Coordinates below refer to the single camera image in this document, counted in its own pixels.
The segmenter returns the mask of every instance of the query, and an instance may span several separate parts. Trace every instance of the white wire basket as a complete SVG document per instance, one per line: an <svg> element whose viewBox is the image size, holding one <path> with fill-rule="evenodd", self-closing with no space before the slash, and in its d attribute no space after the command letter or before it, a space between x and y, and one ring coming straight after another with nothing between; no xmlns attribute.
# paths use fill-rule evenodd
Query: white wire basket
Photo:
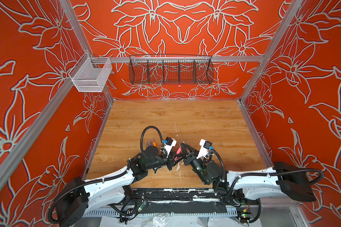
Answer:
<svg viewBox="0 0 341 227"><path fill-rule="evenodd" d="M83 63L78 70L74 70L78 63ZM91 63L91 57L85 53L69 73L74 86L79 92L102 92L112 70L111 61L107 58L102 68Z"/></svg>

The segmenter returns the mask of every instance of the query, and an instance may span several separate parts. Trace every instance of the red wall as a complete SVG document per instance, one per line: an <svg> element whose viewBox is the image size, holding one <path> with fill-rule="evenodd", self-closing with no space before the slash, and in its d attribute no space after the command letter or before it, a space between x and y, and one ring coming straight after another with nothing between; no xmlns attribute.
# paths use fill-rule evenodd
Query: red wall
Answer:
<svg viewBox="0 0 341 227"><path fill-rule="evenodd" d="M325 172L312 226L341 226L341 1L303 3L246 107L273 161Z"/></svg>
<svg viewBox="0 0 341 227"><path fill-rule="evenodd" d="M265 52L290 1L71 0L96 56ZM210 85L131 85L126 64L114 64L108 86L116 99L239 98L255 62L219 63Z"/></svg>
<svg viewBox="0 0 341 227"><path fill-rule="evenodd" d="M0 163L83 51L57 0L0 1ZM74 87L0 192L0 226L47 226L58 192L88 163L109 103Z"/></svg>

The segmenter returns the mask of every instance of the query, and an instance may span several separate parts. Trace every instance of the red marker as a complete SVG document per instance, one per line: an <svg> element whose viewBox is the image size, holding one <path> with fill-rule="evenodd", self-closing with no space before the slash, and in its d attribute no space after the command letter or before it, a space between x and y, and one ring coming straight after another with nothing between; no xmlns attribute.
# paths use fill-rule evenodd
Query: red marker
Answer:
<svg viewBox="0 0 341 227"><path fill-rule="evenodd" d="M181 153L181 151L182 151L182 148L181 148L181 147L179 147L179 148L178 148L178 150L177 150L177 154L180 154L180 153Z"/></svg>

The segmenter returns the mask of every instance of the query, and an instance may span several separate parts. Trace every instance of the wood grain surface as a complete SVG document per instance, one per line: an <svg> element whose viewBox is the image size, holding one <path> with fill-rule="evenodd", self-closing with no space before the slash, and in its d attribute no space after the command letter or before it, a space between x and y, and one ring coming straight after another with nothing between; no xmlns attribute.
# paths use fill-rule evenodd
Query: wood grain surface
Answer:
<svg viewBox="0 0 341 227"><path fill-rule="evenodd" d="M87 179L97 178L127 165L127 160L140 152L140 136L149 125L177 140L200 149L200 139L213 143L225 168L234 171L264 169L264 163L250 135L236 101L115 101L106 122L100 143L92 160ZM160 139L154 129L144 136ZM183 161L169 171L163 167L131 185L141 187L205 187L191 166Z"/></svg>

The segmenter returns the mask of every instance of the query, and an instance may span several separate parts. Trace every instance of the black wire basket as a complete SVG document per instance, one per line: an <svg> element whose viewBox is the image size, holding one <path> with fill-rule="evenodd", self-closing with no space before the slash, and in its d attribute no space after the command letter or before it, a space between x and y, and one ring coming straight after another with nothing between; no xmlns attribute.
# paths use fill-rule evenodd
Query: black wire basket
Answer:
<svg viewBox="0 0 341 227"><path fill-rule="evenodd" d="M211 84L214 81L211 56L149 54L129 58L132 84Z"/></svg>

